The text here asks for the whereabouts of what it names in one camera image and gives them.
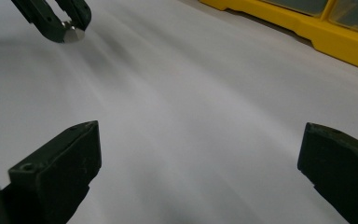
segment yellow plastic bin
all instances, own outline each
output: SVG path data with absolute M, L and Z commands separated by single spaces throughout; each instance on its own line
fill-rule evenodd
M 358 66 L 358 0 L 200 0 L 243 11 L 309 39 L 320 52 Z

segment screw hole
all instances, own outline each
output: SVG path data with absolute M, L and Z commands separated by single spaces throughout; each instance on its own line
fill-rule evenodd
M 20 169 L 22 169 L 23 171 L 33 171 L 34 165 L 32 163 L 26 163 L 26 164 L 23 164 Z

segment white surface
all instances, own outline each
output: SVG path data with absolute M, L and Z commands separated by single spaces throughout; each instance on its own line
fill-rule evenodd
M 296 168 L 306 122 L 358 138 L 358 68 L 195 0 L 88 1 L 46 40 L 0 1 L 0 186 L 69 126 L 103 168 L 70 223 L 346 223 Z

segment clear plastic lid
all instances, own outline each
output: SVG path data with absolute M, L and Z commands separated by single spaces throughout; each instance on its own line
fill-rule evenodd
M 337 0 L 330 21 L 358 31 L 358 0 Z
M 318 17 L 324 11 L 327 0 L 262 0 L 265 2 L 287 7 L 310 16 Z

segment yellow container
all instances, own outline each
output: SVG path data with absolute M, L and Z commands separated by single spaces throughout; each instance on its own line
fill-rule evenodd
M 327 0 L 320 13 L 308 13 L 304 8 L 282 4 L 282 0 L 200 1 L 219 10 L 243 11 L 280 25 L 309 39 L 320 52 L 358 66 L 358 0 Z

